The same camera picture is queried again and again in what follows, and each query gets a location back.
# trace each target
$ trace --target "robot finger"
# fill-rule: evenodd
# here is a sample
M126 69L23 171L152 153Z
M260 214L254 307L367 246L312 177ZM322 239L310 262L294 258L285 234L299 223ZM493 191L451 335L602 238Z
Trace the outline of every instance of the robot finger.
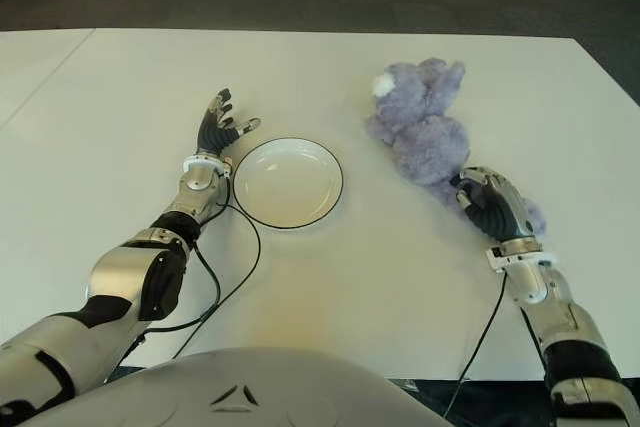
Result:
M261 123L262 121L255 117L253 119L247 120L246 122L243 122L242 124L236 127L238 136L242 137L243 135L248 134L253 130L256 130L258 127L260 127Z

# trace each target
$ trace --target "robotic hand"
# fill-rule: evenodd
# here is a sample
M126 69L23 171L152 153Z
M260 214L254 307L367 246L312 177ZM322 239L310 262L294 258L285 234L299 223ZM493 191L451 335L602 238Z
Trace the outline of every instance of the robotic hand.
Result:
M234 127L225 119L230 98L225 89L209 105L171 205L151 227L98 260L85 306L46 317L2 344L1 426L100 386L149 323L173 312L190 250L219 196L219 179L230 175L231 160L220 155L260 125L251 119Z
M622 384L598 328L572 297L556 259L533 234L522 197L486 167L451 179L469 220L498 245L491 267L507 278L545 369L558 426L640 426L640 410Z

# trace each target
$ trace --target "purple stuffed animal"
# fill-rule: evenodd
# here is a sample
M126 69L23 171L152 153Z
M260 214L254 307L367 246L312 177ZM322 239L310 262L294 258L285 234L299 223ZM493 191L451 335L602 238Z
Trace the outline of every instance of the purple stuffed animal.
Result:
M415 65L387 67L373 82L376 113L366 121L369 135L388 144L400 173L462 214L449 179L469 157L469 138L457 120L444 114L453 105L464 65L431 58ZM525 200L536 234L545 230L540 210Z

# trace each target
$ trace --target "cable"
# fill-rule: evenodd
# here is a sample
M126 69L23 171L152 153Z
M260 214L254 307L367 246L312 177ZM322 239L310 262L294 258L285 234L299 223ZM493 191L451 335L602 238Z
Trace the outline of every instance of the cable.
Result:
M202 228L205 225L207 225L213 219L217 219L218 217L220 217L222 215L222 213L226 210L226 208L229 207L229 200L231 200L231 180L229 180L228 177L225 180L227 181L226 182L226 184L227 184L227 194L225 196L224 203L221 206L222 208L218 212L213 214L211 217L209 217L207 220L203 220L200 223L200 228Z
M462 370L462 373L460 374L460 377L458 378L458 382L456 383L456 390L454 391L453 396L451 397L451 400L449 401L449 405L447 406L447 410L444 411L444 415L442 417L445 420L447 419L447 416L449 415L449 412L451 412L451 408L453 407L453 404L455 403L456 399L458 398L458 395L460 394L460 391L462 390L462 384L464 383L464 377L465 377L465 375L467 375L467 371L469 370L469 367L471 367L471 364L475 360L476 355L478 355L478 351L480 350L480 346L482 345L482 342L484 341L484 338L487 336L487 332L489 332L489 329L491 328L491 324L493 324L493 319L495 319L496 314L498 313L498 309L500 308L500 304L502 303L502 297L504 297L504 290L505 290L506 285L507 285L507 274L505 273L504 276L502 277L502 287L500 288L500 295L498 296L498 301L496 302L496 305L493 308L493 312L491 312L491 316L489 317L489 321L487 322L487 325L485 325L484 330L482 331L482 335L480 335L480 339L478 340L478 343L476 344L476 348L473 350L473 354L471 354L471 357L469 358L469 361L467 362L467 365L465 365L464 369Z
M260 233L258 232L258 229L256 228L256 225L253 223L253 221L247 216L247 214L245 214L242 210L238 209L237 207L234 207L233 205L229 205L226 204L226 206L230 209L235 210L236 212L238 212L239 214L241 214L247 222L249 222L249 225L251 225L251 228L253 229L253 232L256 234L256 240L258 242L258 253L256 255L256 260L253 263L253 266L251 267L251 270L249 270L249 273L247 273L247 275L245 275L245 277L240 281L240 283L238 285L236 285L236 287L229 292L218 304L213 304L202 316L201 316L201 321L198 325L198 327L196 327L193 332L191 332L191 334L189 335L189 337L187 337L187 340L184 341L184 343L182 344L182 346L178 349L178 351L173 355L173 357L171 357L171 359L176 359L183 351L184 349L187 347L187 345L189 344L189 342L191 342L191 339L193 339L193 337L198 333L198 331L202 328L202 326L207 322L207 320L209 320L209 318L211 318L211 316L213 314L215 314L220 307L222 307L225 302L227 302L231 296L233 296L233 294L235 294L246 282L247 280L249 280L249 278L253 275L253 273L255 272L256 268L258 267L258 262L260 262L260 255L262 253L262 240L260 239Z
M211 277L211 279L213 279L213 283L216 284L216 300L213 302L213 305L218 305L218 302L220 302L220 296L222 295L220 280L218 280L218 276L216 275L216 273L213 271L213 269L211 268L207 260L202 255L202 252L200 252L200 248L198 247L198 244L196 242L193 243L193 251L196 253L196 256L200 260L200 263L202 263L202 266L209 273L209 276Z

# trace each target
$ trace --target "white table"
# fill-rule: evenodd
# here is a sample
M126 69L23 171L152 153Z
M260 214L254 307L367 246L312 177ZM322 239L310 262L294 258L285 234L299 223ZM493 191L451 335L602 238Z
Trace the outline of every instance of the white table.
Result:
M0 129L91 32L0 32Z
M393 61L429 56L466 63L451 114L469 131L470 163L504 173L544 208L546 245L574 296L621 373L640 375L640 109L566 39L95 31L0 132L0 258L11 278L1 284L0 338L82 305L95 260L173 198L203 109L230 87L236 117L263 118L230 149L236 161L267 139L306 137L339 158L345 189L314 226L260 229L258 272L188 352L314 348L390 377L457 377L498 294L484 260L490 244L403 180L362 127L371 78ZM255 254L232 213L200 243L225 291ZM192 318L212 291L194 258L163 324ZM161 362L185 335L149 336L126 363ZM470 374L541 377L510 301Z

